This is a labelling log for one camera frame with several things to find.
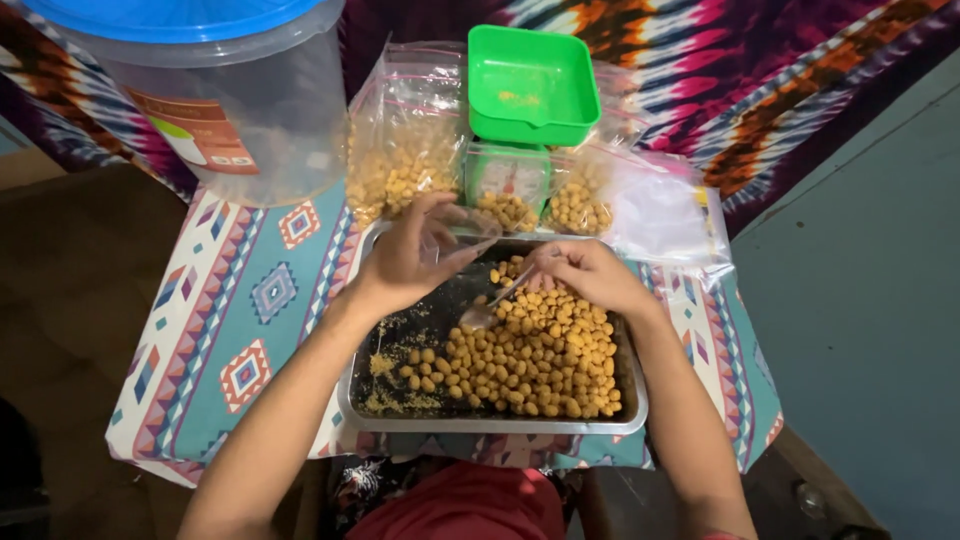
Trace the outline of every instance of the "right hand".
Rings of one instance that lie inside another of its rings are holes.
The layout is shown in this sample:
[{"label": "right hand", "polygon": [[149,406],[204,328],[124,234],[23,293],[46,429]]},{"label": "right hand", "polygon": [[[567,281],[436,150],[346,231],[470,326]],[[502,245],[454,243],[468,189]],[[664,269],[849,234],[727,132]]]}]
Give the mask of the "right hand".
[{"label": "right hand", "polygon": [[660,303],[629,268],[599,240],[548,242],[526,259],[534,264],[527,288],[550,290],[557,281],[573,287],[591,304],[631,314],[649,309],[662,311]]}]

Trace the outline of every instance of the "left hand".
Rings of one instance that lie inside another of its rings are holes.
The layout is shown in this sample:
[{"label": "left hand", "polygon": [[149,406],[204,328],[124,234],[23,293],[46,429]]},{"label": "left hand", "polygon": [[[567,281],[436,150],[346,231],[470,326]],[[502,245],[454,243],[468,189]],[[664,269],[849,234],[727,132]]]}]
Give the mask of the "left hand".
[{"label": "left hand", "polygon": [[443,226],[431,217],[444,213],[456,200],[452,193],[429,193],[414,200],[403,217],[382,234],[348,285],[351,302],[359,304],[372,320],[416,304],[438,285],[452,278],[477,257],[466,248],[437,264],[420,261],[420,235],[424,228],[438,232]]}]

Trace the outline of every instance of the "blue lid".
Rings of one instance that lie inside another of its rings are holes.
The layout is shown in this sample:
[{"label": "blue lid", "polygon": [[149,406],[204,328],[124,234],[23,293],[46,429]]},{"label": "blue lid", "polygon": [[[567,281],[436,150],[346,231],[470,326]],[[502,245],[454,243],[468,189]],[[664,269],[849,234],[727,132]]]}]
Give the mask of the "blue lid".
[{"label": "blue lid", "polygon": [[324,0],[24,0],[70,30],[139,43],[200,43],[272,30]]}]

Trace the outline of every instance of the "person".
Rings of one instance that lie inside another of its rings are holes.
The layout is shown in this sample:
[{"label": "person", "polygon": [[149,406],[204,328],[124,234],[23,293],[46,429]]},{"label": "person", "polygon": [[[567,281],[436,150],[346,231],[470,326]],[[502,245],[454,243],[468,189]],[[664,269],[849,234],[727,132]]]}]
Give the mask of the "person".
[{"label": "person", "polygon": [[[435,265],[420,261],[420,233],[433,227],[431,212],[453,199],[419,197],[381,236],[204,472],[181,540],[272,537],[273,514],[348,358],[383,317],[412,306],[476,258],[462,250]],[[648,389],[646,425],[682,507],[682,538],[756,539],[730,439],[657,299],[596,240],[544,244],[525,264],[537,265],[532,290],[569,286],[628,322]],[[538,471],[461,461],[364,515],[347,538],[559,540],[561,498]]]}]

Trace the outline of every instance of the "tie-dye fabric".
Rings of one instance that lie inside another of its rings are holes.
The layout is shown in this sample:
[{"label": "tie-dye fabric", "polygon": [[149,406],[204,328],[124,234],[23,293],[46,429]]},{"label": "tie-dye fabric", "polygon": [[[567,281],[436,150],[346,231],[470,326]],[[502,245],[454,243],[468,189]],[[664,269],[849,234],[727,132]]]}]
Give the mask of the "tie-dye fabric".
[{"label": "tie-dye fabric", "polygon": [[[854,97],[869,88],[881,101],[892,98],[872,80],[926,43],[958,34],[958,6],[960,0],[348,0],[341,39],[352,95],[390,34],[397,42],[463,40],[474,25],[492,23],[580,37],[596,59],[636,69],[641,85],[632,98],[656,117],[640,144],[691,157],[722,189],[728,230],[736,234],[802,177],[779,164],[790,158],[812,170],[843,142],[801,148],[840,111],[864,101]],[[196,178],[96,61],[20,0],[0,4],[0,71],[7,76],[0,113],[67,171],[127,160],[184,200],[192,197]]]}]

